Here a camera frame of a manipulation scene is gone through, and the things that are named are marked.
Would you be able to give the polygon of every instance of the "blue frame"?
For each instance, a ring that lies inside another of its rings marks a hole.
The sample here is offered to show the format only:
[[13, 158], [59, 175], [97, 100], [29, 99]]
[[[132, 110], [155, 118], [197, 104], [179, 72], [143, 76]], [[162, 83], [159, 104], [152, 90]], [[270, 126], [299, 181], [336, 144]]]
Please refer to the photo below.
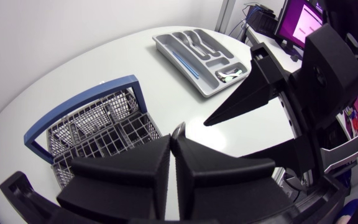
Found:
[[102, 98], [106, 95], [110, 95], [111, 93], [125, 90], [127, 88], [133, 89], [140, 111], [142, 113], [146, 113], [146, 103], [144, 101], [142, 90], [140, 89], [139, 81], [135, 77], [135, 75], [128, 75], [126, 77], [117, 78], [115, 80], [111, 80], [109, 82], [92, 87], [89, 90], [86, 90], [70, 98], [69, 100], [66, 100], [66, 102], [49, 111], [49, 113], [39, 119], [24, 134], [24, 144], [43, 160], [47, 161], [50, 164], [53, 164], [53, 156], [51, 155], [51, 153], [49, 153], [42, 146], [40, 146], [35, 141], [35, 139], [47, 128], [49, 128], [49, 126], [51, 126], [54, 122], [66, 116], [73, 110], [94, 100]]

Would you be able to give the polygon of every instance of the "dish rack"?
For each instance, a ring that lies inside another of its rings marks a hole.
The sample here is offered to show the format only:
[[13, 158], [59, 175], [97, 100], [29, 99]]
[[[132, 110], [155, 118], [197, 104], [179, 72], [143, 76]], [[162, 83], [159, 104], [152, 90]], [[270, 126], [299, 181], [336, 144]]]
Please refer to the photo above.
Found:
[[225, 46], [202, 29], [155, 35], [153, 40], [157, 49], [204, 97], [242, 80], [250, 72]]
[[[45, 130], [48, 152], [35, 142]], [[114, 156], [160, 136], [145, 107], [139, 82], [130, 75], [93, 87], [57, 106], [29, 129], [24, 142], [52, 165], [59, 186], [64, 188], [74, 177], [74, 158]]]

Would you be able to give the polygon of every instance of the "gray cutlery tray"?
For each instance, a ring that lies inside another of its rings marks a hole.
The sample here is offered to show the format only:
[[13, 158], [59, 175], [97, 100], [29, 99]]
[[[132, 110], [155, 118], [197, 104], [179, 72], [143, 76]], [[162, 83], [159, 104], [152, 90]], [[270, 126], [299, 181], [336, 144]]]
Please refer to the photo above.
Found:
[[[155, 35], [153, 40], [157, 49], [192, 82], [204, 97], [212, 96], [249, 74], [249, 69], [236, 56], [201, 29]], [[196, 71], [199, 79], [172, 52], [175, 52]], [[235, 68], [241, 69], [242, 72], [231, 81], [224, 82], [216, 76], [216, 72], [226, 73]]]

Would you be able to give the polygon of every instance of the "blue utensil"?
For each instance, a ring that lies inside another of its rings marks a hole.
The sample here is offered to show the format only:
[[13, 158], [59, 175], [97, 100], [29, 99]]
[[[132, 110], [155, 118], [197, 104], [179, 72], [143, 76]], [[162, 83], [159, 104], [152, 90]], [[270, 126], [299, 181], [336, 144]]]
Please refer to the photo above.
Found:
[[191, 72], [191, 74], [194, 75], [196, 79], [199, 79], [200, 76], [196, 71], [194, 71], [179, 55], [177, 55], [175, 52], [172, 52], [172, 54]]

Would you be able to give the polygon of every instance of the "wire basket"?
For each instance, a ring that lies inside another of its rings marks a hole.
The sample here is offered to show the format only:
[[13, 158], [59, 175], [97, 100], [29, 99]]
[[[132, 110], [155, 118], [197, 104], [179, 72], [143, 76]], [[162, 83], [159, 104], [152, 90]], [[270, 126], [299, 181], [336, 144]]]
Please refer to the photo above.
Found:
[[91, 102], [47, 129], [52, 169], [61, 188], [74, 177], [74, 158], [114, 156], [160, 136], [152, 118], [139, 111], [128, 90]]

